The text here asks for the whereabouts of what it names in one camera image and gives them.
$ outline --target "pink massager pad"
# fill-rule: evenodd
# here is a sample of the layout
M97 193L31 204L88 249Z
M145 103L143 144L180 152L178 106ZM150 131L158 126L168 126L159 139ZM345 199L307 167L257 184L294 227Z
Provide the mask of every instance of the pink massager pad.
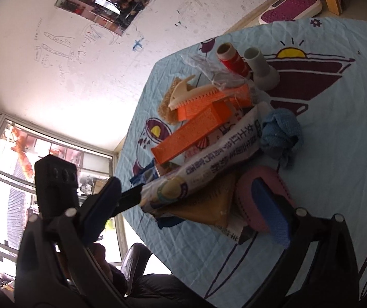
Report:
M268 10L262 14L261 18L266 23L275 21L290 21L303 13L317 0L286 0L274 9Z
M257 232L269 232L269 227L252 198L252 182L258 177L263 179L274 194L284 196L293 207L295 207L295 204L290 198L285 183L279 177L278 173L270 167L257 166L240 177L238 183L236 183L235 202L242 216L248 225Z

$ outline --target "beige comb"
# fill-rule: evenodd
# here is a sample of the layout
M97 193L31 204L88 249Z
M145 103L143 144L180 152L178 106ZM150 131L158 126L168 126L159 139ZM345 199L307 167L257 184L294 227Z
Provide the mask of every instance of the beige comb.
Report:
M169 101L168 107L171 110L175 110L190 101L211 95L219 91L212 84L207 84L205 86L200 86L198 88L188 90L188 81L192 80L194 77L195 75L191 75L190 77L178 83L177 87L175 88L174 92L172 93L171 100Z

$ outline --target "red thread spool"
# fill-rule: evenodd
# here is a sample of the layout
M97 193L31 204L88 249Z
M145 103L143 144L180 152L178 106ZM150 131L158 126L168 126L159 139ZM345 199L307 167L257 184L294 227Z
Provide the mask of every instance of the red thread spool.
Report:
M218 59L225 65L227 69L242 75L244 78L248 76L251 68L243 61L242 57L236 51L231 43L223 43L216 50Z

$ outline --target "white wall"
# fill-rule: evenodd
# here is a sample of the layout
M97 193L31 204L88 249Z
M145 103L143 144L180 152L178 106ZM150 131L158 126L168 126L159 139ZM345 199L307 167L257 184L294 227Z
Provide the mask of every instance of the white wall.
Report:
M88 20L55 1L0 0L0 109L113 150L156 61L223 34L266 0L152 0L122 37L95 28L96 40ZM67 47L44 33L73 39Z

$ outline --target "snack package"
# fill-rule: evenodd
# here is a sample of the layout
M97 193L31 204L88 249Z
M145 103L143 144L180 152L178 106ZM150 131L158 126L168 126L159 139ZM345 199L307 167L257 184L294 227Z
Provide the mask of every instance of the snack package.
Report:
M216 144L220 138L228 133L244 116L241 110L235 112L235 114L222 126L217 128L211 134L201 139L195 145L191 146L185 151L185 162L187 162L192 156L195 156L202 152L205 148Z
M188 198L164 206L154 211L152 215L156 218L178 216L182 219L226 228L236 179L235 172L218 177Z
M173 163L173 162L165 162L164 164L156 163L155 169L159 177L162 177L166 175L167 173L170 173L171 171L179 168L180 166Z
M154 210L184 199L208 185L219 173L250 158L259 149L261 122L271 111L259 103L220 140L190 158L180 168L142 187L141 208Z

